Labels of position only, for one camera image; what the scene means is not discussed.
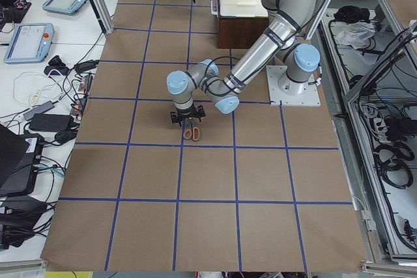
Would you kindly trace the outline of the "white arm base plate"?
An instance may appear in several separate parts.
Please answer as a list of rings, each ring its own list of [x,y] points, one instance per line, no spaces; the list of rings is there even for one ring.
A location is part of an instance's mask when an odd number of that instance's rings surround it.
[[[267,65],[266,77],[271,105],[319,107],[321,101],[314,75],[308,81],[295,83],[287,77],[286,66]]]

